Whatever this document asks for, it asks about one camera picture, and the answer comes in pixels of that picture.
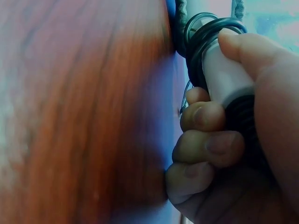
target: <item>wooden surface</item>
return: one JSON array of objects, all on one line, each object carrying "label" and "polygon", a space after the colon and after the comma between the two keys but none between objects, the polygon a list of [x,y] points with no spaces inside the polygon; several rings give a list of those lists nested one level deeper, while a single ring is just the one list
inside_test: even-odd
[{"label": "wooden surface", "polygon": [[183,80],[164,0],[0,0],[0,223],[175,223]]}]

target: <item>black cord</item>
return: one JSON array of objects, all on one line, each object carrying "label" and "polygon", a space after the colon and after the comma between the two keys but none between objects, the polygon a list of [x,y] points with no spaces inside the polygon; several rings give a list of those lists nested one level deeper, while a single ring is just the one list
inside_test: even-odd
[{"label": "black cord", "polygon": [[[216,18],[198,29],[190,38],[192,25],[201,18]],[[246,27],[237,19],[221,18],[211,13],[200,13],[193,16],[185,27],[184,40],[186,46],[186,64],[188,76],[193,86],[198,86],[208,92],[206,79],[202,70],[202,55],[207,47],[218,38],[219,32],[228,28],[238,34],[247,33]]]}]

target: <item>white handle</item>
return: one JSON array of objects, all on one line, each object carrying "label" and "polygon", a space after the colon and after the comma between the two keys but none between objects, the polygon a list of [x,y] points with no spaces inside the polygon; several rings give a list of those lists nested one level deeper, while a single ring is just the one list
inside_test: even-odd
[{"label": "white handle", "polygon": [[226,58],[218,41],[203,55],[203,71],[210,98],[226,108],[234,99],[254,94],[254,82],[240,63]]}]

